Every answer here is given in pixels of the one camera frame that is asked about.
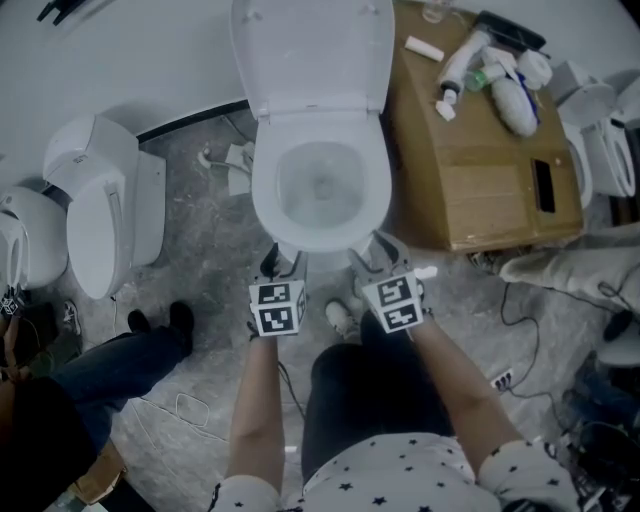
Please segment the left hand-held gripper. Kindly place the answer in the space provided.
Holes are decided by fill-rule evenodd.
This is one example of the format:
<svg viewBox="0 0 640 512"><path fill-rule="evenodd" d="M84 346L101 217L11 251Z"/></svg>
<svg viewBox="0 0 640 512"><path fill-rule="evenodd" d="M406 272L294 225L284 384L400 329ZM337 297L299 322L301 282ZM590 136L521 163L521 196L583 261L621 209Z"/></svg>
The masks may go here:
<svg viewBox="0 0 640 512"><path fill-rule="evenodd" d="M257 264L258 279L274 279L279 274L279 245L273 243ZM296 335L307 307L305 280L307 253L298 251L287 279L249 287L250 310L262 337Z"/></svg>

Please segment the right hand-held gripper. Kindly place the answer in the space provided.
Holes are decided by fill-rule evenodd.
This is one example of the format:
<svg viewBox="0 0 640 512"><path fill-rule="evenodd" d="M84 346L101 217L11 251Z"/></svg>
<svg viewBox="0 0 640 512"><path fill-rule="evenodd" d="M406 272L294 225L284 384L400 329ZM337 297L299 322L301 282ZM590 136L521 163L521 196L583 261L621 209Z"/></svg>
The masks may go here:
<svg viewBox="0 0 640 512"><path fill-rule="evenodd" d="M409 272L413 266L408 247L380 230L374 232L374 239L387 257L390 274L397 276L378 281L380 270L373 269L357 251L350 249L349 262L363 285L366 302L386 333L421 324L424 320L422 300L415 273Z"/></svg>

